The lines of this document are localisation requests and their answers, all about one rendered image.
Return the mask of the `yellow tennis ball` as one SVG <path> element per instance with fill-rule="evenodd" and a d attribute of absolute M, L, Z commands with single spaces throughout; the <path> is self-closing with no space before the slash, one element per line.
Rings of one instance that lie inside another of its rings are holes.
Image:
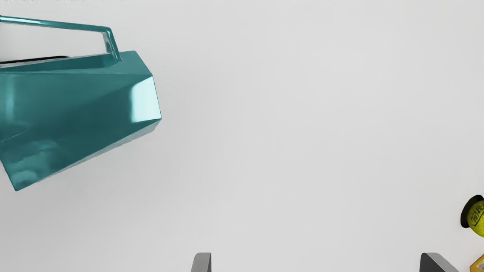
<path fill-rule="evenodd" d="M 470 207 L 467 213 L 467 224 L 473 232 L 484 238 L 484 200 Z"/>

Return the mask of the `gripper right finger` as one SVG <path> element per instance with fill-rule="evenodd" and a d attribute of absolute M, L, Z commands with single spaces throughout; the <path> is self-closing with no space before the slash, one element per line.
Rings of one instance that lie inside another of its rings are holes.
<path fill-rule="evenodd" d="M 459 272 L 446 258 L 439 253 L 422 253 L 420 272 Z"/>

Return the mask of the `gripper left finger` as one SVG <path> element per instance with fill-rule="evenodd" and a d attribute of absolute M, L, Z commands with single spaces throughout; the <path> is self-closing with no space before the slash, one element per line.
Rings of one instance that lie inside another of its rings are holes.
<path fill-rule="evenodd" d="M 212 272 L 211 253 L 197 253 L 192 262 L 191 272 Z"/>

